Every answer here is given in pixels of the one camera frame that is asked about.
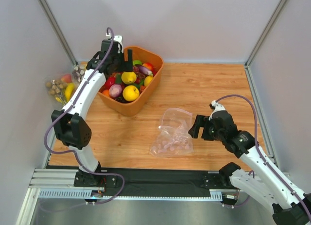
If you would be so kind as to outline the yellow fake pear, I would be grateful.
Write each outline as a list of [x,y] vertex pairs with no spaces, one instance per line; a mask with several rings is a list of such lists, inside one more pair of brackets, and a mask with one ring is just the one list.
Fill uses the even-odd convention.
[[137,80],[137,75],[134,72],[123,72],[121,80],[126,84],[130,85]]

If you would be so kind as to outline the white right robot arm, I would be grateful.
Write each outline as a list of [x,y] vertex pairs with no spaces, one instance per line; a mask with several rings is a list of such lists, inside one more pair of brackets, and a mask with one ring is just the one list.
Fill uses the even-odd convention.
[[220,141],[259,177],[253,179],[237,164],[230,162],[220,169],[226,182],[246,192],[272,215],[277,225],[306,225],[311,221],[311,195],[289,180],[266,156],[263,149],[247,131],[239,130],[225,110],[211,116],[197,115],[189,134],[208,141]]

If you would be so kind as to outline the clear polka dot zip bag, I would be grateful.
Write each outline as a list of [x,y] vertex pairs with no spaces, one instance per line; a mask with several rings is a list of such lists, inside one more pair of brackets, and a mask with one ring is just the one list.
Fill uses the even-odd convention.
[[150,147],[157,157],[183,156],[194,152],[188,131],[194,124],[193,114],[180,109],[167,109],[160,119],[159,134]]

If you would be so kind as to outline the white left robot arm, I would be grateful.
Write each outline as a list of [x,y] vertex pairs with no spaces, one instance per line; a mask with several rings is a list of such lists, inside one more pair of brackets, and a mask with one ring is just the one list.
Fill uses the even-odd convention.
[[52,113],[56,138],[68,147],[79,163],[74,186],[95,187],[104,183],[101,165],[90,146],[92,131],[86,123],[88,110],[109,75],[121,70],[130,71],[132,60],[125,61],[122,36],[102,41],[101,49],[87,63],[86,71],[74,95],[62,110]]

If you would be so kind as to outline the purple fake eggplant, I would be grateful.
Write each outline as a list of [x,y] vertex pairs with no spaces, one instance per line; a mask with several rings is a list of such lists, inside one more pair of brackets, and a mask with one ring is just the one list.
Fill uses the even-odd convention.
[[146,68],[145,66],[143,65],[140,65],[140,64],[136,64],[136,67],[139,69],[139,71],[147,76],[153,76],[153,72]]

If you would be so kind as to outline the purple fake fruit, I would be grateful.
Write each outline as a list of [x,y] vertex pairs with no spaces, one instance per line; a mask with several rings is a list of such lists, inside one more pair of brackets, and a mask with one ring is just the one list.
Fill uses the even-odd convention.
[[119,84],[114,84],[109,89],[109,96],[111,98],[116,98],[122,94],[122,86]]

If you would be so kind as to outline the red fake grape bunch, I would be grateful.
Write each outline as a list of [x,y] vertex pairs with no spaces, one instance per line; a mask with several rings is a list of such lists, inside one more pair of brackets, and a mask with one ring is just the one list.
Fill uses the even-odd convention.
[[139,68],[136,66],[133,66],[133,72],[135,73],[137,79],[135,81],[136,84],[140,84],[142,81],[144,81],[146,75],[139,71]]

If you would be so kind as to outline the red fake apple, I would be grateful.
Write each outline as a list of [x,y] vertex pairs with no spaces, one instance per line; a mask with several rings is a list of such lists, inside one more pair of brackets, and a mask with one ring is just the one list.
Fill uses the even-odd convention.
[[110,89],[115,84],[115,80],[115,77],[109,77],[104,84],[104,89]]

